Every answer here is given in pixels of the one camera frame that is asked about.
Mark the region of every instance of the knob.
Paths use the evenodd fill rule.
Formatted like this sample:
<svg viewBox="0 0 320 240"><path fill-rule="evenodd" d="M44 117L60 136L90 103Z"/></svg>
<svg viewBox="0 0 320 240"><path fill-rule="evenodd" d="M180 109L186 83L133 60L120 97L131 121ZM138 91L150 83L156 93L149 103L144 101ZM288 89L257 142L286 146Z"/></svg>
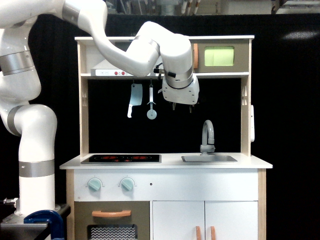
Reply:
<svg viewBox="0 0 320 240"><path fill-rule="evenodd" d="M125 191L131 191L134 188L134 181L130 177L125 177L121 180L120 185L123 190Z"/></svg>
<svg viewBox="0 0 320 240"><path fill-rule="evenodd" d="M94 192L98 191L101 188L101 181L99 178L91 178L88 181L88 186Z"/></svg>

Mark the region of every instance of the wooden toy kitchen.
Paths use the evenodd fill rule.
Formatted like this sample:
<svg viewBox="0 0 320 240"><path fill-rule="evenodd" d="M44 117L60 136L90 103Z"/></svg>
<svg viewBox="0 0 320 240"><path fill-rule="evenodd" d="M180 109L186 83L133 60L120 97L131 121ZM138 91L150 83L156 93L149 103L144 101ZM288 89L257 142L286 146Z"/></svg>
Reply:
<svg viewBox="0 0 320 240"><path fill-rule="evenodd" d="M109 37L119 45L133 39ZM134 77L113 66L102 66L104 58L93 39L76 37L80 155L60 166L66 170L67 203L71 206L68 239L266 239L266 169L273 166L251 155L255 138L251 105L253 39L252 35L189 37L199 82L237 79L240 86L239 151L220 152L217 148L209 156L228 160L210 162L198 161L200 152L149 153L146 149L144 153L132 153L125 147L120 152L97 152L94 148L92 151L91 144L89 149L92 105L88 82L131 81ZM222 64L208 63L210 55ZM142 80L148 85L156 78L150 75Z"/></svg>

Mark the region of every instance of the hanging utensil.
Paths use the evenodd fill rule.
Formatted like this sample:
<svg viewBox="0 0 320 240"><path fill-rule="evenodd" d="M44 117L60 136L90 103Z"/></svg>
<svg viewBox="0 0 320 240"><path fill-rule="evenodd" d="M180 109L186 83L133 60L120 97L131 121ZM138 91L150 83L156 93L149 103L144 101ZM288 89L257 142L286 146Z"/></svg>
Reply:
<svg viewBox="0 0 320 240"><path fill-rule="evenodd" d="M153 120L157 117L157 112L153 109L154 103L154 87L152 85L152 81L150 83L149 87L149 102L147 104L150 104L150 110L146 113L146 116L148 119Z"/></svg>
<svg viewBox="0 0 320 240"><path fill-rule="evenodd" d="M139 106L142 103L142 84L132 84L131 85L131 98L128 108L128 118L131 118L132 107Z"/></svg>

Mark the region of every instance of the toy sink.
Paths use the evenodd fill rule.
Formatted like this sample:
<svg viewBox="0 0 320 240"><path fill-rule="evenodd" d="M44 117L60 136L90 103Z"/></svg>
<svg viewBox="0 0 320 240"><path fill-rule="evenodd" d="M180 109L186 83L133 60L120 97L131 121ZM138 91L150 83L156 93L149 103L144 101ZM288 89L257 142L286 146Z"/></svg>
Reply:
<svg viewBox="0 0 320 240"><path fill-rule="evenodd" d="M195 156L182 156L182 160L186 163L235 163L232 156L228 155L195 155Z"/></svg>

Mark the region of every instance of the stovetop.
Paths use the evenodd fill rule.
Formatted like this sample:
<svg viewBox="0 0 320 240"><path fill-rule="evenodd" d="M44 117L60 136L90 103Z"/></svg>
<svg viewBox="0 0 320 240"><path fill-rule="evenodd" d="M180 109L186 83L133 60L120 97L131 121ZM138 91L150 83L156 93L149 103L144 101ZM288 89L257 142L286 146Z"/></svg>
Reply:
<svg viewBox="0 0 320 240"><path fill-rule="evenodd" d="M81 164L161 163L160 154L94 154Z"/></svg>

